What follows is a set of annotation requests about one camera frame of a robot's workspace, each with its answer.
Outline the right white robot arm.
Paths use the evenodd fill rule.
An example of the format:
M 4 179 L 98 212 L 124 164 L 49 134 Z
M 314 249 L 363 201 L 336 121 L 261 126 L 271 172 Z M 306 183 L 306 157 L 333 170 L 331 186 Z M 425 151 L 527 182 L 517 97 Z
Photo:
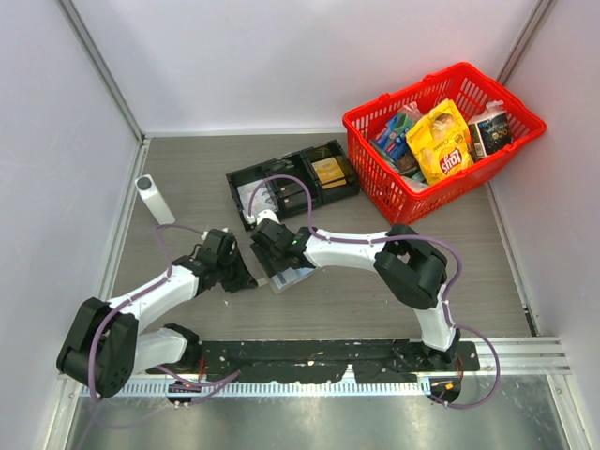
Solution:
M 437 247 L 443 242 L 396 224 L 387 232 L 349 234 L 302 227 L 293 232 L 271 218 L 258 223 L 251 248 L 265 271 L 324 269 L 329 266 L 378 274 L 390 292 L 411 308 L 421 328 L 427 365 L 443 370 L 458 358 L 460 332 L 451 320 L 446 296 L 462 271 L 447 276 L 447 259 Z

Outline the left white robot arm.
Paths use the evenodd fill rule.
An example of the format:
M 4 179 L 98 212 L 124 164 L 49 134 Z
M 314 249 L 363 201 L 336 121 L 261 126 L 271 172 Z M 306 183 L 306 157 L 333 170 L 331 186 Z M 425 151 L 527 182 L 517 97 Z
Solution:
M 108 301 L 96 297 L 83 301 L 56 368 L 87 386 L 95 398 L 114 396 L 131 376 L 149 369 L 189 373 L 200 364 L 199 336 L 175 323 L 153 333 L 147 327 L 215 286 L 237 293 L 258 285 L 233 233 L 212 229 L 189 254 L 140 288 Z

